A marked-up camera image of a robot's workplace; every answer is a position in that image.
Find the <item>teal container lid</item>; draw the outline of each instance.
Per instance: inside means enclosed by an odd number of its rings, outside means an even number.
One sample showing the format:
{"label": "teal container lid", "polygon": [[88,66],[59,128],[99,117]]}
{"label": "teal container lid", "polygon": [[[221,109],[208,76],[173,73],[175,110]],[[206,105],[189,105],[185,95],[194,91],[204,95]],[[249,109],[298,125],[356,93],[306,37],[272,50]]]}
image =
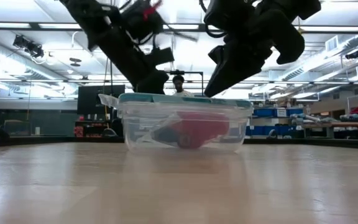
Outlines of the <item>teal container lid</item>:
{"label": "teal container lid", "polygon": [[121,103],[196,103],[206,105],[226,105],[235,106],[244,109],[252,108],[252,103],[247,100],[224,100],[214,98],[202,97],[181,97],[181,96],[167,96],[148,93],[123,93],[119,96],[119,104]]}

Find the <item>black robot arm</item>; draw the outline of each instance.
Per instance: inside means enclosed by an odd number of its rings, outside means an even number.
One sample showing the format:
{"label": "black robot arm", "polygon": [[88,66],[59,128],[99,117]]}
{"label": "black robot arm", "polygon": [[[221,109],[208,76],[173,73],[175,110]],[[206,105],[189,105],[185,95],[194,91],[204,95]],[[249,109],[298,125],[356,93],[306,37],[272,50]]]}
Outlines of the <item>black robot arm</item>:
{"label": "black robot arm", "polygon": [[59,0],[88,37],[88,48],[97,46],[129,80],[135,91],[164,94],[168,75],[155,66],[174,61],[172,50],[154,49],[146,55],[139,45],[163,32],[164,21],[150,1],[137,0],[118,8],[97,0]]}
{"label": "black robot arm", "polygon": [[321,10],[318,0],[262,0],[256,7],[253,1],[211,0],[208,8],[199,1],[206,13],[204,23],[224,30],[226,35],[225,44],[208,54],[216,63],[204,92],[209,97],[261,72],[272,47],[280,52],[278,64],[297,60],[305,40],[292,22]]}

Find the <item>clear plastic container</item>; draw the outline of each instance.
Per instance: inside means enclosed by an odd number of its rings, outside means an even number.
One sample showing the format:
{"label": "clear plastic container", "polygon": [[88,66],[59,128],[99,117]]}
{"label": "clear plastic container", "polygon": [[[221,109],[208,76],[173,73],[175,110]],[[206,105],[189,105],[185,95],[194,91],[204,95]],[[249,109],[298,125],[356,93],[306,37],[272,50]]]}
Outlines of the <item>clear plastic container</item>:
{"label": "clear plastic container", "polygon": [[243,143],[252,104],[245,100],[125,93],[99,95],[118,109],[132,151],[150,149],[235,151]]}

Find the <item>person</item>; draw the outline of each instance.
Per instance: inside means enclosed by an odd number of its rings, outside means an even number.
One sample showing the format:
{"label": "person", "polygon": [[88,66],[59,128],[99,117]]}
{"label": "person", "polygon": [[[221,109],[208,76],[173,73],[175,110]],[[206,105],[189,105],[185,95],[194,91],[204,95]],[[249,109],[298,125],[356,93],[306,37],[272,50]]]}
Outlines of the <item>person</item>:
{"label": "person", "polygon": [[175,86],[175,89],[177,90],[177,92],[174,93],[173,96],[194,97],[194,94],[183,89],[183,83],[185,82],[185,79],[183,78],[183,76],[175,75],[175,77],[173,77],[173,79],[172,79],[172,82]]}

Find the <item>red item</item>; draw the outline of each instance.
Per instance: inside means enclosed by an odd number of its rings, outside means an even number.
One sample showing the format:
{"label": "red item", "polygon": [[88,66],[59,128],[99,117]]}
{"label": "red item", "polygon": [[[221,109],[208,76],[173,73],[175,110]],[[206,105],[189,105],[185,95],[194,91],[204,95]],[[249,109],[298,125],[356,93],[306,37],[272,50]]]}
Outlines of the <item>red item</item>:
{"label": "red item", "polygon": [[144,12],[143,12],[143,18],[144,20],[146,21],[147,18],[149,17],[150,14],[153,14],[158,7],[160,7],[162,4],[162,0],[158,0],[157,3],[155,3],[152,7],[146,9]]}
{"label": "red item", "polygon": [[180,148],[197,149],[229,131],[229,119],[222,114],[178,112],[178,115],[182,121],[170,128],[179,134]]}

